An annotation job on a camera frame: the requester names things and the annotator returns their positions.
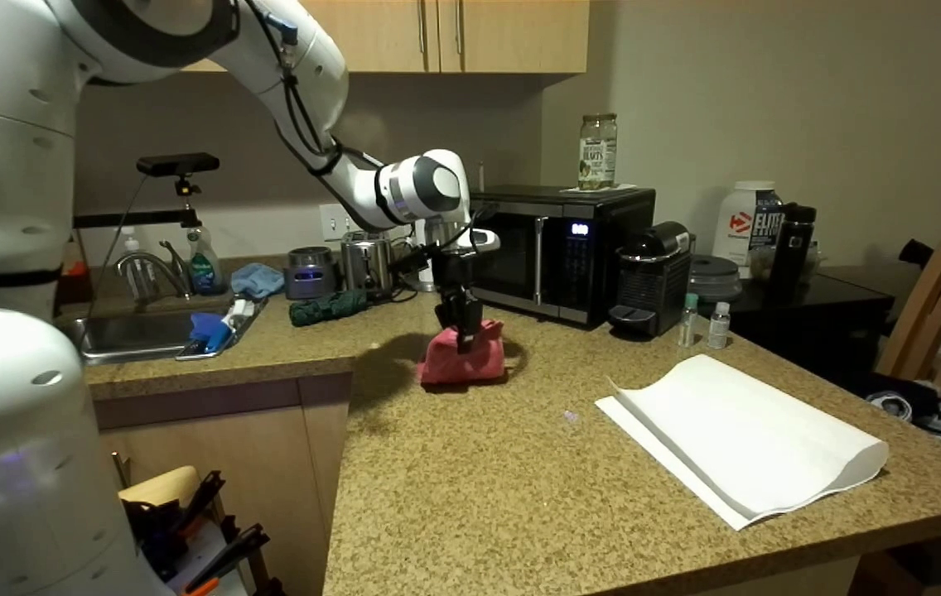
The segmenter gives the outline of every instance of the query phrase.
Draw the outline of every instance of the black appliance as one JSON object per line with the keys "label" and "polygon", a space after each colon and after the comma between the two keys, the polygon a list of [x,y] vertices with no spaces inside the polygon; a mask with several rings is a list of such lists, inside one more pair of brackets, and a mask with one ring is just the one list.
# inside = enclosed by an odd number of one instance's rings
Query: black appliance
{"label": "black appliance", "polygon": [[615,302],[608,311],[614,333],[655,336],[678,325],[694,270],[694,232],[660,222],[619,243]]}
{"label": "black appliance", "polygon": [[653,189],[473,192],[473,224],[496,232],[499,252],[471,258],[469,285],[483,305],[598,327],[615,293],[615,249],[642,235],[653,213]]}

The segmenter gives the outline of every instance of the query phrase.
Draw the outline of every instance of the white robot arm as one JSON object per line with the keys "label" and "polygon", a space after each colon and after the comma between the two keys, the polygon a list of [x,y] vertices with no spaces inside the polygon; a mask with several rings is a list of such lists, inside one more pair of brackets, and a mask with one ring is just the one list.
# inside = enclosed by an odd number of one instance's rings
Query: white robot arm
{"label": "white robot arm", "polygon": [[[75,99],[222,64],[362,228],[457,213],[465,165],[344,150],[336,39],[294,0],[0,0],[0,592],[168,592],[137,556],[101,461],[79,356],[48,320],[74,222]],[[469,228],[451,252],[496,238]]]}

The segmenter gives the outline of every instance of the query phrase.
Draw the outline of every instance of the red object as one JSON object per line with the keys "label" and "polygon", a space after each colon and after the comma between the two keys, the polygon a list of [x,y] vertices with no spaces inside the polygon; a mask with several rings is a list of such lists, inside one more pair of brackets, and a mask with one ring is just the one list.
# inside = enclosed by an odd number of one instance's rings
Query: red object
{"label": "red object", "polygon": [[505,325],[481,320],[471,352],[457,352],[457,332],[441,327],[418,364],[418,376],[423,387],[505,385]]}

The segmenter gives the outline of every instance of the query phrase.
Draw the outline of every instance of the wooden cabinet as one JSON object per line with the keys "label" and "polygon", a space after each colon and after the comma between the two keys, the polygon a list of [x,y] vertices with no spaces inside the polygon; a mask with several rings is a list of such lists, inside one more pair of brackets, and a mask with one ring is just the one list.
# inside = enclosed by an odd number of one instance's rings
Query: wooden cabinet
{"label": "wooden cabinet", "polygon": [[304,0],[350,71],[584,71],[590,0]]}
{"label": "wooden cabinet", "polygon": [[348,374],[137,399],[143,399],[137,421],[107,421],[108,406],[95,406],[102,448],[127,461],[128,479],[137,483],[181,462],[198,467],[198,473],[220,471],[226,475],[226,508],[243,525],[263,524],[272,537],[266,561],[286,592],[322,592],[344,444]]}

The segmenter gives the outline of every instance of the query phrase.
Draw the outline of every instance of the coffee maker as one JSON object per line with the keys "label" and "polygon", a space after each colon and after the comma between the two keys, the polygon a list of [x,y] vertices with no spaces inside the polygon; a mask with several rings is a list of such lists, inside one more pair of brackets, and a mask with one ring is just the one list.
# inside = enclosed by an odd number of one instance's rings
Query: coffee maker
{"label": "coffee maker", "polygon": [[660,222],[615,249],[615,302],[608,311],[614,333],[655,336],[682,316],[694,275],[694,232]]}

